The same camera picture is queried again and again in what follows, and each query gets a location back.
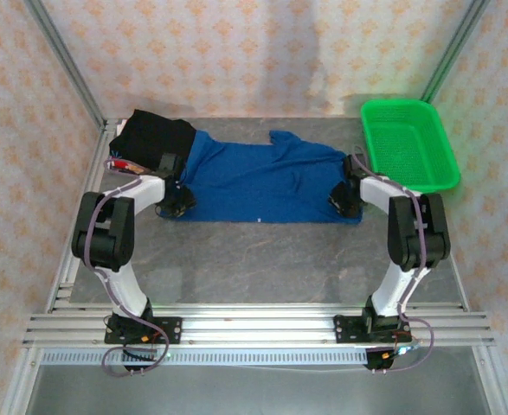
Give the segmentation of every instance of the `green basket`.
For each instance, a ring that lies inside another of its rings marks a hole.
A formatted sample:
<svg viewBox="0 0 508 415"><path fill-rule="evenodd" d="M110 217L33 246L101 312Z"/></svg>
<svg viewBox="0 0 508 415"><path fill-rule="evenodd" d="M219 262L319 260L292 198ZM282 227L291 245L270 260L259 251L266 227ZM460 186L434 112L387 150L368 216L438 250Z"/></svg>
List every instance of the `green basket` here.
<svg viewBox="0 0 508 415"><path fill-rule="evenodd" d="M361 109L372 169L407 188L454 188L460 169L434 107L418 99L373 99Z"/></svg>

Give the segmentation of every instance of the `metal floor panel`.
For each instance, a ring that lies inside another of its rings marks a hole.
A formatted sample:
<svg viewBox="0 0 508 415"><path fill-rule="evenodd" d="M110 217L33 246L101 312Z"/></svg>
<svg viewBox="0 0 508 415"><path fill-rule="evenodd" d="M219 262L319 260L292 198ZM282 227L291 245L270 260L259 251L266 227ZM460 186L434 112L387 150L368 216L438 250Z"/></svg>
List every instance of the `metal floor panel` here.
<svg viewBox="0 0 508 415"><path fill-rule="evenodd" d="M41 366L27 413L486 415L476 366L471 348L438 348L424 365L386 375L344 366L172 366L114 379L94 366Z"/></svg>

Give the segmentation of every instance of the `black garment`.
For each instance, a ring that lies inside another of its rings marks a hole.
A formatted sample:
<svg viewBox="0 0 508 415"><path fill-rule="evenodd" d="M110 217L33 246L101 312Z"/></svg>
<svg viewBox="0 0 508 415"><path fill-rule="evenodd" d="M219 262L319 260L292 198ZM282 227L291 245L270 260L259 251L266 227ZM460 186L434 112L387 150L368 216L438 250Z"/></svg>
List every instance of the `black garment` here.
<svg viewBox="0 0 508 415"><path fill-rule="evenodd" d="M183 119L168 119L134 110L121 134L109 143L111 155L157 170L165 153L185 162L194 143L196 129Z"/></svg>

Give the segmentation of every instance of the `patterned wall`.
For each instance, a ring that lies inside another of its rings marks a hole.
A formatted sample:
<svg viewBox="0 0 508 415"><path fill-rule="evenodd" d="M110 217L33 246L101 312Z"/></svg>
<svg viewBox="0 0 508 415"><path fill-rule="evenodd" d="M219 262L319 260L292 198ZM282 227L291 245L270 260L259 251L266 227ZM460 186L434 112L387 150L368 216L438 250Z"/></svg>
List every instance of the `patterned wall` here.
<svg viewBox="0 0 508 415"><path fill-rule="evenodd" d="M0 0L0 405L98 132L20 0Z"/></svg>
<svg viewBox="0 0 508 415"><path fill-rule="evenodd" d="M435 104L461 169L448 200L455 256L508 361L508 0L490 2Z"/></svg>
<svg viewBox="0 0 508 415"><path fill-rule="evenodd" d="M470 1L44 3L108 118L357 117L421 96Z"/></svg>

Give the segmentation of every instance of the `blue shirt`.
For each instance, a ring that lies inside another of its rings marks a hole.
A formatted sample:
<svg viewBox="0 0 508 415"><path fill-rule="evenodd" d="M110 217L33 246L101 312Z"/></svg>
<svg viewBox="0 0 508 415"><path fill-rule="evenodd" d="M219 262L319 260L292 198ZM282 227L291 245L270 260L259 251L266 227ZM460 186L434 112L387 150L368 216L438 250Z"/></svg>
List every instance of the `blue shirt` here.
<svg viewBox="0 0 508 415"><path fill-rule="evenodd" d="M196 206L178 220L236 222L344 222L328 202L344 180L342 151L270 131L270 144L215 141L197 131L181 183Z"/></svg>

